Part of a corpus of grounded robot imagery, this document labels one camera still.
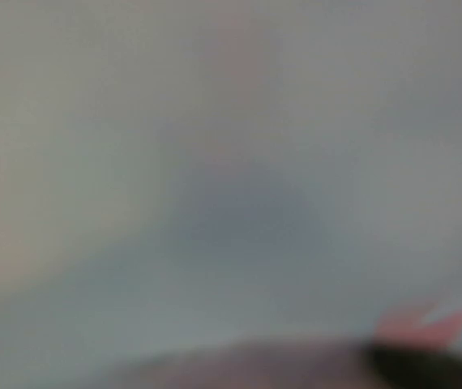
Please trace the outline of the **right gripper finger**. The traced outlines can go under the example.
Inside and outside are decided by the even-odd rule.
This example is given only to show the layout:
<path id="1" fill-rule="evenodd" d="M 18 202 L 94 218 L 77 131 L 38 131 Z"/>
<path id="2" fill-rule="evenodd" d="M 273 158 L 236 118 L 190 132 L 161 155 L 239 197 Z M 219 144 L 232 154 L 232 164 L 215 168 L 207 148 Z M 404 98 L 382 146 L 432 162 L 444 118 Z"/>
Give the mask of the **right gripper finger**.
<path id="1" fill-rule="evenodd" d="M 462 389 L 462 355 L 403 344 L 371 343 L 363 357 L 387 388 Z"/>

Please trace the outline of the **light blue plastic bag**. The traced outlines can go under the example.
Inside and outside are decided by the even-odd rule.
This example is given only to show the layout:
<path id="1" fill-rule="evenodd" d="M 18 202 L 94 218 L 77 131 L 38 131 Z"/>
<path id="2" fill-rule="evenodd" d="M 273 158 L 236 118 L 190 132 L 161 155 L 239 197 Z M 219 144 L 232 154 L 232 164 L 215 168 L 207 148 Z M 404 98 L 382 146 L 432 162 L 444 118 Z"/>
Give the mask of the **light blue plastic bag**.
<path id="1" fill-rule="evenodd" d="M 462 1 L 0 1 L 0 388 L 404 301 L 462 308 Z"/>

